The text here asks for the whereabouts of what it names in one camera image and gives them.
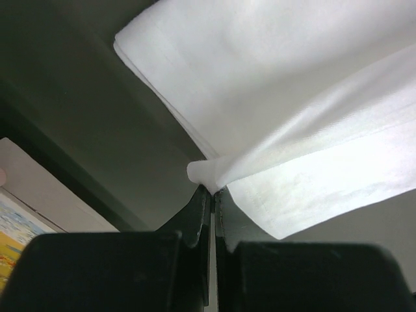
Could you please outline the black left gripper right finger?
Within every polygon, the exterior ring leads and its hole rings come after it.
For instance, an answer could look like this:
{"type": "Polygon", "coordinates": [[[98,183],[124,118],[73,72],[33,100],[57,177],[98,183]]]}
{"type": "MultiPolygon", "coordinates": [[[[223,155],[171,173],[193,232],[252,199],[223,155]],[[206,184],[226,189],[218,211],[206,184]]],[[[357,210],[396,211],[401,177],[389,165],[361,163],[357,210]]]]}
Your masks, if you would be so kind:
{"type": "Polygon", "coordinates": [[[414,311],[392,254],[374,244],[281,242],[227,190],[213,196],[220,311],[414,311]]]}

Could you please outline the white t-shirt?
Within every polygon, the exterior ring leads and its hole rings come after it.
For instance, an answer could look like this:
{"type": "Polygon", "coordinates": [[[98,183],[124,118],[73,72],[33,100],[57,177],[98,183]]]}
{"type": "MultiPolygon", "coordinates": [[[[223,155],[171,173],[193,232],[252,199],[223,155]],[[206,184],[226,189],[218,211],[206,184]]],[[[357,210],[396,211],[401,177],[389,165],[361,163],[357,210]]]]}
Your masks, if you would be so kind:
{"type": "Polygon", "coordinates": [[[415,188],[414,1],[159,1],[113,46],[277,239],[415,188]]]}

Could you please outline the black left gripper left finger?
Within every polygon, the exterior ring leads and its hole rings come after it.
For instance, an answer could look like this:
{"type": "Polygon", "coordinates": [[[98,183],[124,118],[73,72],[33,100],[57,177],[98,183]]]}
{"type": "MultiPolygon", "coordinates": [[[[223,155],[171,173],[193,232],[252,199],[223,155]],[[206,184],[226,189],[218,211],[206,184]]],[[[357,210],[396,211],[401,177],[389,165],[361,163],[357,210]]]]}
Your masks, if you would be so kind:
{"type": "Polygon", "coordinates": [[[156,231],[57,233],[23,250],[2,311],[203,311],[211,195],[198,187],[156,231]]]}

